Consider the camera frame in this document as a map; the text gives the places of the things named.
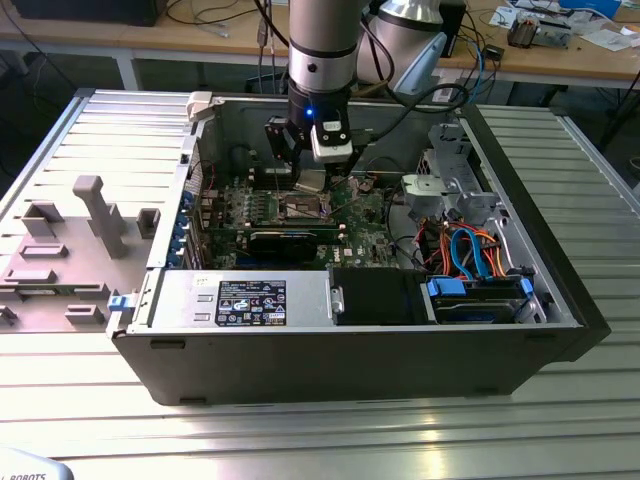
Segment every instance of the paper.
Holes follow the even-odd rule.
[[[491,20],[489,20],[489,25],[507,29],[511,28],[517,14],[517,8],[498,7],[496,8],[496,12],[493,14],[493,17],[491,17]]]
[[[619,33],[612,32],[611,30],[598,30],[597,32],[583,35],[586,41],[598,45],[599,47],[606,48],[612,52],[624,50],[631,46],[631,40],[629,37],[620,35]]]

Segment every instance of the slotted metal surface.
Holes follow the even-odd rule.
[[[626,185],[570,120],[547,109],[480,111],[605,318],[639,318],[640,205]]]
[[[562,134],[551,114],[536,110],[536,120],[527,120],[528,110],[519,111],[517,121]],[[517,134],[516,120],[500,115],[491,120]],[[149,125],[164,125],[156,118]],[[540,168],[519,172],[528,185],[609,183],[595,164],[581,162],[589,168],[574,182]],[[637,221],[630,209],[542,210],[568,249],[584,240],[585,252],[606,251],[607,229],[625,245],[637,239],[635,228],[625,238]],[[627,258],[573,261],[613,333],[510,397],[163,407],[102,334],[0,335],[0,443],[61,459],[79,480],[636,479],[639,265]]]
[[[164,202],[189,123],[182,93],[98,90],[76,99],[39,167],[0,221],[0,269],[26,233],[19,220],[33,201],[52,201],[65,217],[87,216],[73,195],[79,175],[100,175],[102,194],[123,217]]]

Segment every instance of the warning label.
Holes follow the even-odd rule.
[[[221,327],[286,325],[286,282],[284,280],[220,282],[216,323]]]

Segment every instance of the blue cable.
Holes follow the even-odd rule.
[[[476,52],[478,55],[478,63],[480,64],[480,72],[478,73],[478,81],[476,82],[476,86],[473,89],[473,94],[471,95],[471,100],[469,103],[473,103],[476,101],[476,96],[478,95],[478,90],[480,90],[480,84],[482,83],[482,74],[484,73],[484,59],[482,58],[482,52],[480,51],[480,47],[478,44],[472,40],[467,40],[469,43],[473,44],[476,47]]]
[[[469,235],[471,239],[471,248],[473,248],[473,258],[476,262],[476,269],[478,270],[478,275],[481,277],[488,277],[489,270],[487,270],[487,266],[482,261],[482,247],[480,245],[480,240],[476,237],[476,234],[473,233],[468,228],[459,228],[453,235],[451,236],[451,260],[453,260],[453,264],[456,266],[458,270],[460,270],[469,280],[473,280],[473,275],[471,272],[464,268],[464,265],[460,263],[460,259],[458,258],[458,237],[466,233]]]

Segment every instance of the workbench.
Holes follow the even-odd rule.
[[[220,0],[196,1],[198,9],[222,4]],[[476,26],[487,42],[505,48],[497,75],[498,80],[626,89],[640,68],[639,49],[628,48],[613,53],[577,37],[571,40],[567,50],[545,47],[523,50],[509,47],[506,29],[483,23],[491,18],[487,9],[493,10],[502,3],[499,0],[470,0],[469,4]],[[219,15],[229,16],[251,8],[251,0],[241,0],[235,6],[222,10],[224,14]],[[285,36],[288,36],[287,8],[275,6],[273,11],[275,24]],[[47,53],[115,59],[123,86],[127,90],[142,89],[136,66],[138,59],[251,65],[257,64],[258,61],[258,12],[230,20],[227,30],[229,38],[202,31],[192,25],[176,23],[166,15],[158,19],[155,27],[149,28],[89,22],[26,20],[20,18],[13,7],[10,8],[10,13],[20,27]],[[179,4],[172,13],[185,21],[192,20],[188,2]],[[623,10],[620,14],[627,21],[636,17],[636,20],[640,21],[640,13]],[[468,24],[469,20],[465,19],[464,23]],[[0,18],[0,50],[34,51],[4,17]],[[286,65],[287,51],[279,42],[276,43],[276,55],[276,65]],[[26,66],[20,65],[20,61],[17,63],[26,73]],[[474,67],[474,63],[467,45],[458,42],[451,58],[440,59],[434,75],[440,77],[443,83],[455,81],[465,78]]]
[[[0,202],[0,264],[32,201],[78,214],[78,175],[103,176],[123,214],[161,206],[181,149],[158,139],[188,134],[187,99],[74,97]],[[570,120],[583,153],[562,146],[548,110],[480,108],[613,330],[579,361],[545,367],[508,397],[164,407],[104,332],[3,327],[0,443],[64,461],[77,480],[637,478],[640,204]],[[114,135],[128,153],[114,155]],[[156,198],[141,193],[149,186]]]

